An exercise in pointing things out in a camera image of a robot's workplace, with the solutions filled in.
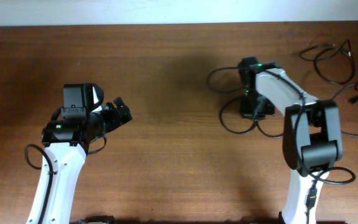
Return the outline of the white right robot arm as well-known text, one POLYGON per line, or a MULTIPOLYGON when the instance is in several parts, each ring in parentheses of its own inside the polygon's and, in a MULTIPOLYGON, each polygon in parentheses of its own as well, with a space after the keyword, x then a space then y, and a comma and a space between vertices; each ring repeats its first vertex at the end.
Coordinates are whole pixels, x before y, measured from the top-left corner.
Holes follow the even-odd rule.
POLYGON ((283 156, 290 168, 290 186, 281 223, 316 223, 315 213, 323 184, 343 156, 339 110, 333 100, 319 100, 289 79, 276 64, 255 57, 238 64, 245 87, 240 113, 254 124, 279 110, 284 116, 283 156))

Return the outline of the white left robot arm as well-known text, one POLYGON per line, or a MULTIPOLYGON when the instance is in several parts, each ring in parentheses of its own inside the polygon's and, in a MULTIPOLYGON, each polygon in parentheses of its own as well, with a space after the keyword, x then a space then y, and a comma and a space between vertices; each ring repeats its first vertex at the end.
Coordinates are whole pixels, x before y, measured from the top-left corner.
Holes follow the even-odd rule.
POLYGON ((118 97, 105 103, 103 90, 94 83, 66 84, 63 106, 42 131, 42 145, 27 145, 42 155, 40 179, 28 223, 69 223, 76 183, 89 155, 90 144, 132 120, 131 111, 118 97))

